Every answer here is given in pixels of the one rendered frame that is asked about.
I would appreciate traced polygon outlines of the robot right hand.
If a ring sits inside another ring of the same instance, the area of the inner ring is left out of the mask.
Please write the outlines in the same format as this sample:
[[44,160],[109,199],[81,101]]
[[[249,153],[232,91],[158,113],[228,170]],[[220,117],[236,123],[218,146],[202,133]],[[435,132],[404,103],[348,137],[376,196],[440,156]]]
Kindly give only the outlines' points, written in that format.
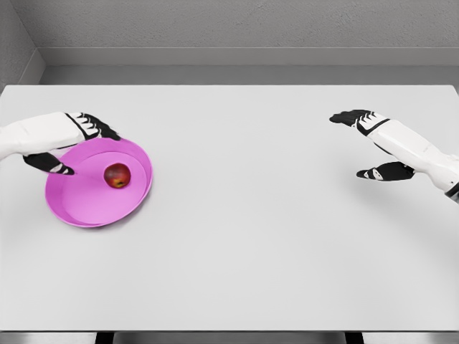
[[332,123],[344,124],[359,131],[374,145],[397,161],[361,170],[359,178],[376,181],[411,179],[416,172],[427,173],[432,163],[425,156],[431,143],[397,120],[370,110],[350,110],[332,115]]

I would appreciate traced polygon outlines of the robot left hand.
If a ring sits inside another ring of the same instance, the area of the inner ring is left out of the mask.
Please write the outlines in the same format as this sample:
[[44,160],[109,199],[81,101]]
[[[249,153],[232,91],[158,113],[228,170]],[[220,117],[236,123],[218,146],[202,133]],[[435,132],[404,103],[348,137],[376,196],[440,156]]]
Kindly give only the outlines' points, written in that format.
[[87,113],[50,113],[13,124],[17,153],[24,162],[38,170],[73,175],[51,151],[69,148],[95,138],[119,141],[120,136],[108,124]]

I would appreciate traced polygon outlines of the red apple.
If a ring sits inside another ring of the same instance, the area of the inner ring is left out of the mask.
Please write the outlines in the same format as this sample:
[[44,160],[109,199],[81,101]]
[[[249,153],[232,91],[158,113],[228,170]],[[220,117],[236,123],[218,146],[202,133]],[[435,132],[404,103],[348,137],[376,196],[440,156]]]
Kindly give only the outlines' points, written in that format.
[[104,170],[103,178],[111,188],[124,188],[131,182],[131,171],[125,164],[114,163]]

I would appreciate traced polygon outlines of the pink round plate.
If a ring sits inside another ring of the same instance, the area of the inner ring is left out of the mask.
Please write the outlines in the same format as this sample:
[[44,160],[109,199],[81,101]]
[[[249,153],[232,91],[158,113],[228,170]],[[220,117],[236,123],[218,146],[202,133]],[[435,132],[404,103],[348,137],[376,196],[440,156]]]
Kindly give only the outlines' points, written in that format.
[[[147,152],[126,139],[85,141],[71,147],[61,161],[75,173],[49,174],[44,194],[51,212],[73,226],[99,227],[122,219],[142,203],[153,181]],[[112,188],[103,178],[105,169],[115,163],[131,172],[123,188]]]

